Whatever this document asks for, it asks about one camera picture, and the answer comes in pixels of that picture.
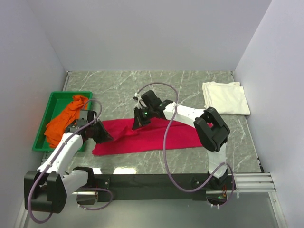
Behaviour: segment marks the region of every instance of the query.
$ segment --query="green tray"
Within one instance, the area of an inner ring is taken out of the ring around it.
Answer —
[[[50,148],[46,137],[44,135],[44,132],[47,129],[47,124],[56,116],[58,116],[65,107],[73,101],[74,95],[82,95],[86,96],[89,99],[93,97],[92,92],[52,92],[48,103],[46,110],[43,114],[43,118],[40,123],[40,127],[38,130],[38,133],[35,138],[35,142],[33,145],[34,151],[40,151],[40,152],[53,152],[54,149]],[[88,104],[88,109],[91,109],[91,102]],[[79,152],[83,152],[85,149],[85,144],[78,150]]]

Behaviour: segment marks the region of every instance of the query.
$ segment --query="cloth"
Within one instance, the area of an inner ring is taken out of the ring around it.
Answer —
[[[205,107],[214,107],[219,114],[250,115],[244,88],[239,82],[203,83]]]
[[[65,129],[79,117],[80,109],[83,108],[87,97],[81,95],[73,96],[73,101],[54,119],[52,119],[44,132],[46,140],[51,148],[56,148],[64,134]]]
[[[102,121],[113,141],[96,144],[94,155],[143,152],[163,149],[163,137],[169,120],[152,118],[151,123],[132,130],[134,119]],[[195,128],[173,121],[167,136],[166,148],[183,149],[201,147]]]

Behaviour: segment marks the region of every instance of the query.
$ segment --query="folded white towel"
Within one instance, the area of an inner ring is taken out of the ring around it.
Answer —
[[[214,107],[219,114],[250,115],[244,88],[239,82],[203,83],[205,107]]]

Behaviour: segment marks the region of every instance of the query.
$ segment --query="marble tabletop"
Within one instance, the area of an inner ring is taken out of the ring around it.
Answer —
[[[230,71],[75,71],[69,72],[66,91],[91,91],[93,98],[101,101],[101,120],[133,118],[134,93],[150,82],[165,82],[179,92],[179,104],[204,108],[202,83],[233,81]],[[156,95],[174,100],[172,89],[164,85],[152,85]],[[226,156],[234,172],[261,172],[259,160],[249,132],[246,118],[242,115],[223,115],[230,128]],[[102,173],[166,173],[162,151],[94,156],[93,140],[87,141],[85,152],[78,152],[68,170],[76,166],[101,168]],[[168,164],[173,173],[197,173],[208,171],[205,148],[188,148],[167,151]]]

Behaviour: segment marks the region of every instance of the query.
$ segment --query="folded red cloth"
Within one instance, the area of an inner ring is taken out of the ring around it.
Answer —
[[[94,155],[162,150],[163,137],[169,121],[152,118],[148,126],[134,131],[133,119],[106,120],[102,123],[114,140],[97,144],[93,150]],[[201,146],[195,128],[173,121],[167,136],[168,150]]]

